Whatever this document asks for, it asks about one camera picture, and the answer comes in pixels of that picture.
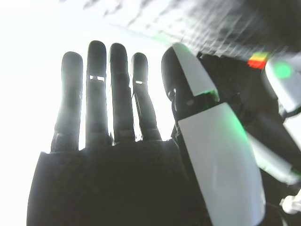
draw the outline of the green light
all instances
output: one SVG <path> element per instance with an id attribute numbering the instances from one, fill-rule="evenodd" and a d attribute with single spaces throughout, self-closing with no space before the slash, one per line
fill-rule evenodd
<path id="1" fill-rule="evenodd" d="M 286 62 L 278 62 L 275 65 L 274 71 L 276 73 L 276 76 L 280 79 L 286 79 L 289 78 L 292 75 L 292 68 L 291 66 Z"/>

